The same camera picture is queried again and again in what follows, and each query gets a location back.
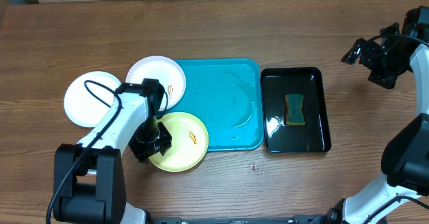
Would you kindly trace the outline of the green yellow sponge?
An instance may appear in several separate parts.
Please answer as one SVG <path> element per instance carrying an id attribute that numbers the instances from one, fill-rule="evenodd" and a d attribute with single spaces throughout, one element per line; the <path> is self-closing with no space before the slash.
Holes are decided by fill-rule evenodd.
<path id="1" fill-rule="evenodd" d="M 285 96 L 286 125 L 305 125 L 302 112 L 304 96 L 301 94 L 289 94 Z"/>

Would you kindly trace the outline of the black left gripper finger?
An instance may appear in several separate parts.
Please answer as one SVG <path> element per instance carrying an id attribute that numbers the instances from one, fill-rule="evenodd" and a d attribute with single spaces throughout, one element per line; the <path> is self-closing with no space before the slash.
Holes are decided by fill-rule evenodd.
<path id="1" fill-rule="evenodd" d="M 167 150 L 172 146 L 172 137 L 171 136 L 167 136 L 167 137 L 163 137 L 161 139 L 161 143 L 160 143 L 160 153 L 162 156 L 165 155 L 165 153 L 167 152 Z"/>
<path id="2" fill-rule="evenodd" d="M 152 147 L 146 143 L 131 142 L 129 147 L 139 162 L 146 162 L 152 155 Z"/>

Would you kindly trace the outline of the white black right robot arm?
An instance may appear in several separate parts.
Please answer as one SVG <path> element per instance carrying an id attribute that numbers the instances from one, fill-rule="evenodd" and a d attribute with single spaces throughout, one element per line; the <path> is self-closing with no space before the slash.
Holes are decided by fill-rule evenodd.
<path id="1" fill-rule="evenodd" d="M 385 223 L 400 205 L 428 196 L 428 8 L 406 13 L 403 24 L 382 28 L 377 37 L 359 38 L 342 57 L 362 64 L 369 81 L 393 89 L 398 76 L 410 71 L 416 84 L 416 116 L 385 147 L 381 173 L 356 195 L 341 199 L 315 223 Z"/>

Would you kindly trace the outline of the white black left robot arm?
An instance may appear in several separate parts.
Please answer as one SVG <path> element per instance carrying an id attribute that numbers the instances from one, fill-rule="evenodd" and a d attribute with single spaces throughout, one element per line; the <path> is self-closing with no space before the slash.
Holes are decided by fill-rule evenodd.
<path id="1" fill-rule="evenodd" d="M 159 80 L 122 83 L 101 122 L 77 144 L 62 144 L 54 155 L 54 190 L 46 211 L 67 223 L 151 223 L 147 211 L 127 202 L 122 155 L 130 148 L 139 162 L 164 155 L 172 136 L 158 121 L 167 92 Z"/>

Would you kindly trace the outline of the white plate with ketchup streak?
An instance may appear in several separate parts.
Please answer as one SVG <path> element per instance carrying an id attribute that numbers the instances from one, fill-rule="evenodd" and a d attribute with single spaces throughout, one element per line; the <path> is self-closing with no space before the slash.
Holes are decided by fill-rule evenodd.
<path id="1" fill-rule="evenodd" d="M 114 91 L 120 80 L 108 72 L 93 71 L 75 79 L 67 88 L 64 96 L 64 110 L 68 118 L 81 127 L 95 127 L 113 104 L 115 97 L 108 90 L 87 83 L 86 80 L 98 82 Z"/>

